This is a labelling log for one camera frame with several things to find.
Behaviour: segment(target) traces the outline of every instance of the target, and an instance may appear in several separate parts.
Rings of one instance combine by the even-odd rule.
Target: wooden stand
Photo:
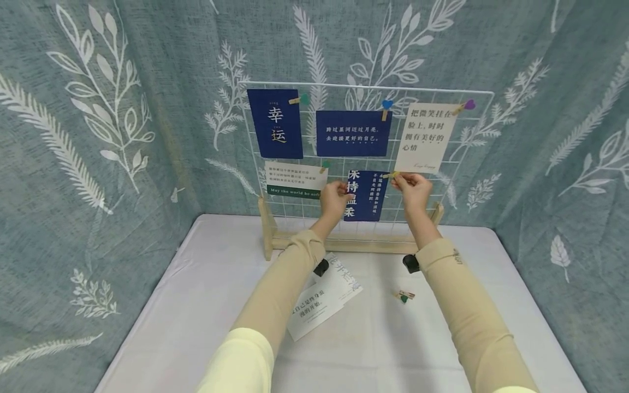
[[[258,208],[260,210],[260,217],[262,218],[264,258],[270,261],[273,249],[285,249],[290,242],[290,237],[297,232],[278,230],[269,205],[263,197],[258,199]],[[434,208],[435,210],[430,218],[435,225],[438,225],[443,217],[443,205],[439,202],[435,202]],[[414,254],[417,252],[417,245],[412,236],[380,235],[377,233],[371,235],[332,233],[325,242],[325,249],[327,251]]]

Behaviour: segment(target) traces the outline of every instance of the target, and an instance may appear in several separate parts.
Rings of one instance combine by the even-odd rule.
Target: white wire grid panel
[[[269,209],[276,219],[279,231],[297,231],[307,228],[312,219],[318,218],[320,215],[319,201],[314,199],[303,199],[296,197],[270,196],[266,193],[266,178],[264,172],[265,160],[285,163],[298,163],[303,165],[322,166],[324,161],[330,163],[328,170],[328,181],[346,180],[349,170],[380,170],[392,172],[395,166],[398,154],[399,142],[404,129],[406,112],[411,102],[436,102],[441,104],[462,104],[469,99],[473,99],[476,107],[472,110],[465,110],[459,114],[455,128],[448,142],[448,146],[443,156],[444,161],[440,167],[440,175],[431,175],[429,179],[433,182],[433,192],[428,201],[428,207],[431,209],[435,201],[443,204],[447,198],[448,182],[454,184],[457,172],[464,161],[469,146],[461,146],[460,136],[465,127],[473,128],[480,120],[481,116],[485,116],[494,98],[491,91],[473,91],[473,90],[449,90],[449,89],[424,89],[424,88],[404,88],[404,87],[356,87],[341,84],[315,84],[315,83],[299,83],[299,82],[264,82],[249,81],[246,84],[240,84],[243,89],[297,89],[299,95],[308,93],[311,97],[311,103],[308,106],[299,105],[301,120],[301,138],[304,149],[304,158],[301,160],[285,160],[285,159],[264,159],[260,156],[258,141],[253,125],[251,110],[245,111],[245,126],[249,138],[249,144],[255,169],[260,186],[260,195],[263,195],[269,205]],[[323,108],[313,107],[312,92],[316,90],[319,97],[322,91],[325,92],[326,99]],[[387,155],[385,157],[318,157],[316,155],[316,110],[339,110],[346,109],[346,94],[354,97],[375,96],[392,99],[394,106],[392,109],[393,119],[391,122],[391,132],[389,134],[389,142],[387,145]],[[341,221],[335,231],[340,232],[365,232],[366,228],[374,233],[386,232],[386,228],[390,227],[391,234],[394,228],[405,223],[404,207],[400,192],[391,187],[387,187],[384,202],[382,203],[381,220],[378,223],[356,223]]]

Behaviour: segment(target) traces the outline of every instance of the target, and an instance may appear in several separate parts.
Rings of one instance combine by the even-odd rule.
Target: white table
[[[541,392],[585,393],[495,233],[440,230],[496,302]],[[286,335],[273,392],[469,393],[422,274],[410,275],[401,255],[337,255],[364,290],[298,342]],[[200,216],[96,392],[194,392],[268,266],[260,218]],[[402,304],[400,289],[415,299]]]

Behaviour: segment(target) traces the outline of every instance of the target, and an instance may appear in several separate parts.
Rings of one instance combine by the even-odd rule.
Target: beige sleeve
[[[324,256],[323,242],[311,230],[293,236],[262,276],[231,328],[262,333],[277,356],[292,309],[310,273]]]
[[[538,392],[513,335],[452,242],[435,240],[416,257],[448,323],[472,392],[493,393],[504,387]]]

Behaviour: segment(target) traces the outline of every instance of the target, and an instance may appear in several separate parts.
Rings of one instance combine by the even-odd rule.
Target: hand
[[[321,217],[333,219],[336,225],[345,214],[345,205],[354,197],[353,194],[347,194],[347,183],[337,180],[327,184],[321,190]]]
[[[416,213],[426,213],[426,205],[432,191],[432,183],[420,174],[403,173],[391,182],[395,189],[402,191],[406,217]]]

